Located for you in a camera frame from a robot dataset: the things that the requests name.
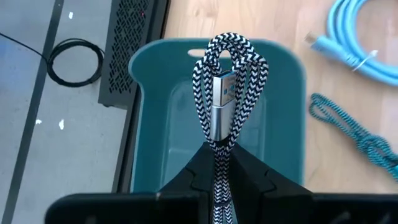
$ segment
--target plastic tray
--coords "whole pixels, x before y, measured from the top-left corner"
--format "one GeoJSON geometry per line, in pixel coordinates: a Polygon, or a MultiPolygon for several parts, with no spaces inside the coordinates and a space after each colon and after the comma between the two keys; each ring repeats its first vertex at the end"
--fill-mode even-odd
{"type": "MultiPolygon", "coordinates": [[[[132,168],[131,192],[155,192],[183,168],[205,141],[192,90],[198,60],[188,54],[208,39],[165,39],[138,50],[129,73],[142,99],[132,168]]],[[[238,142],[275,170],[302,183],[305,126],[305,72],[285,48],[251,40],[269,63],[269,78],[238,142]]],[[[220,60],[231,68],[228,58],[220,60]]]]}

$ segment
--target metal usb plug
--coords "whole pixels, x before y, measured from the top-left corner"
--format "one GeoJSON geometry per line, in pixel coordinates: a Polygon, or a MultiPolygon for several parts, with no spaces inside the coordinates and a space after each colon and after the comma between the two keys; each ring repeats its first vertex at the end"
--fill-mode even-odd
{"type": "Polygon", "coordinates": [[[230,132],[235,111],[236,74],[226,71],[213,77],[213,104],[210,110],[210,138],[225,139],[230,132]]]}

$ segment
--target coiled black cable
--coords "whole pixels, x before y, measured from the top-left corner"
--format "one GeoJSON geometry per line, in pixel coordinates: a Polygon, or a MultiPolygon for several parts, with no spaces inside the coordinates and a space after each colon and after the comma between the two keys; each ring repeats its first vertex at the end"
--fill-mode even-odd
{"type": "Polygon", "coordinates": [[[19,42],[16,39],[13,39],[12,37],[9,37],[7,35],[4,35],[2,33],[0,33],[1,36],[19,44],[22,45],[24,47],[26,47],[27,49],[35,52],[36,54],[38,54],[39,56],[42,57],[42,59],[45,61],[45,63],[47,64],[47,73],[49,75],[49,77],[55,81],[56,83],[58,83],[59,85],[62,86],[66,86],[66,87],[72,87],[72,88],[76,88],[76,87],[82,87],[82,86],[86,86],[89,84],[94,83],[95,81],[97,81],[100,77],[101,77],[101,69],[103,66],[103,62],[104,62],[104,51],[102,49],[100,49],[100,47],[98,47],[97,45],[84,40],[84,39],[79,39],[79,38],[69,38],[66,39],[64,41],[61,41],[59,44],[57,44],[53,50],[51,51],[50,57],[49,58],[45,58],[40,52],[36,51],[35,49],[33,49],[32,47],[29,47],[26,44],[23,44],[21,42],[19,42]],[[95,54],[97,55],[98,58],[98,66],[97,69],[95,70],[94,74],[88,78],[85,81],[82,82],[68,82],[63,80],[62,78],[60,78],[56,73],[55,70],[53,69],[53,64],[54,64],[54,60],[55,58],[62,52],[72,48],[72,47],[76,47],[76,46],[82,46],[82,47],[88,47],[89,49],[91,49],[93,52],[95,52],[95,54]]]}

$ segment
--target wooden surface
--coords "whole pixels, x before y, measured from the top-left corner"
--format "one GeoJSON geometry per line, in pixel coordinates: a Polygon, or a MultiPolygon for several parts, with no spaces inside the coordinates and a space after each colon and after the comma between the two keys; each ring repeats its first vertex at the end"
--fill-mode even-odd
{"type": "MultiPolygon", "coordinates": [[[[318,92],[342,106],[398,153],[398,87],[351,72],[309,49],[310,31],[325,33],[334,0],[172,0],[166,37],[214,37],[237,32],[292,50],[307,71],[307,97],[318,92]]],[[[358,37],[378,59],[398,65],[398,1],[370,0],[358,17],[358,37]]],[[[306,120],[305,186],[316,192],[398,193],[398,184],[329,124],[306,120]]]]}

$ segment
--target blue braided cable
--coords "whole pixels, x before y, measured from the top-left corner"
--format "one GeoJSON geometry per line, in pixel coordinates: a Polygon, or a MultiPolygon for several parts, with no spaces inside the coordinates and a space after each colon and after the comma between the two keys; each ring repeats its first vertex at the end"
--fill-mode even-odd
{"type": "Polygon", "coordinates": [[[392,151],[387,140],[371,134],[325,96],[314,93],[311,95],[311,100],[309,112],[314,118],[340,128],[356,142],[359,152],[367,155],[373,164],[385,168],[398,182],[398,154],[392,151]]]}
{"type": "Polygon", "coordinates": [[[398,67],[375,60],[376,52],[367,53],[358,42],[356,19],[368,0],[336,0],[327,20],[328,36],[308,34],[306,41],[321,54],[339,60],[363,75],[398,86],[398,67]]]}

